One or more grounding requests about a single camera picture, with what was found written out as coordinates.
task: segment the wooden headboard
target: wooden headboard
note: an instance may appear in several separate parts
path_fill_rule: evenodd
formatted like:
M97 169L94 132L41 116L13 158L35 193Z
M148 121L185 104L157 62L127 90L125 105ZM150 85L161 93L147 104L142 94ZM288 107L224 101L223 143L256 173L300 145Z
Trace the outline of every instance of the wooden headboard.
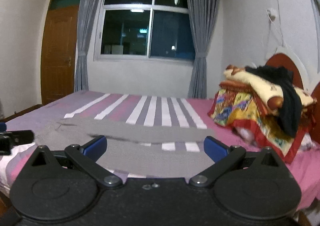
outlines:
M294 62L285 54L277 53L272 56L266 63L266 65L281 67L288 69L293 72L293 85L303 89L303 82L301 79L300 72Z
M303 82L301 79L300 72L297 66L295 65L295 63L292 61L292 59L287 55L283 53L277 53L267 61L266 65L274 66L274 67L283 66L287 68L289 71L293 72L293 85L299 88L302 88L304 90L308 89L308 88L303 88ZM310 133L311 139L320 144L320 82L315 86L311 95L312 97L317 99L317 104L314 111L316 126L309 133Z

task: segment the window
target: window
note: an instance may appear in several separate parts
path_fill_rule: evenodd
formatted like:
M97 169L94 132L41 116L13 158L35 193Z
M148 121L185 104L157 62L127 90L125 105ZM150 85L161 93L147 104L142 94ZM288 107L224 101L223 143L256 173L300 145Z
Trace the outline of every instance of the window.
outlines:
M194 60L187 0L103 0L96 57Z

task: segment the black cloth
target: black cloth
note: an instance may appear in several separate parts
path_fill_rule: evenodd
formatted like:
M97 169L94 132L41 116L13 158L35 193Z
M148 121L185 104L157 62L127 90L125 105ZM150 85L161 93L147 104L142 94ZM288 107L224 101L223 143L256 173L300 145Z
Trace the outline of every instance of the black cloth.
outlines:
M292 85L293 73L284 67L276 68L268 65L258 68L246 66L245 70L281 87L283 106L279 109L277 122L287 135L295 138L300 122L302 104Z

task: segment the white wall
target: white wall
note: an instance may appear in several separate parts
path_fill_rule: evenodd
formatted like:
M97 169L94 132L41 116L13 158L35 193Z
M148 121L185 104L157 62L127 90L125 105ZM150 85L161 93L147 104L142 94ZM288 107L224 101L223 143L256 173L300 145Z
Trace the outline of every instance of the white wall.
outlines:
M0 100L5 116L37 104L36 47L45 0L0 0Z
M49 5L42 17L42 31ZM218 88L218 79L212 78L220 73L221 59L212 55L222 54L223 12L220 7L217 30L214 32L208 55L208 97L214 96ZM89 89L92 91L111 93L130 93L157 96L186 97L191 79L192 65L178 62L157 60L109 60L93 61L93 50L96 35L98 12L94 22L91 43L88 53ZM42 34L38 43L38 65L41 59ZM38 79L38 101L41 101L40 69Z
M263 65L267 52L282 45L281 35L270 27L267 8L278 11L277 0L223 0L223 67ZM286 44L298 55L308 75L317 71L316 25L310 0L279 0L281 27ZM275 21L280 31L279 18Z

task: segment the gray blanket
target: gray blanket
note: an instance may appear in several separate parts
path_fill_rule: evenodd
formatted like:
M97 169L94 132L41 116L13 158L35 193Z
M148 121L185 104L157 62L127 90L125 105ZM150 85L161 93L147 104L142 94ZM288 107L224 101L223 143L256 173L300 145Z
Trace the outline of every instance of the gray blanket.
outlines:
M206 136L214 136L211 129L146 127L74 117L47 124L36 135L36 143L47 145L51 150L63 150L70 144L83 145L97 135L108 139L107 152L97 161L106 169L144 176L190 178L213 164L203 151L162 150L162 143L167 142L203 142Z

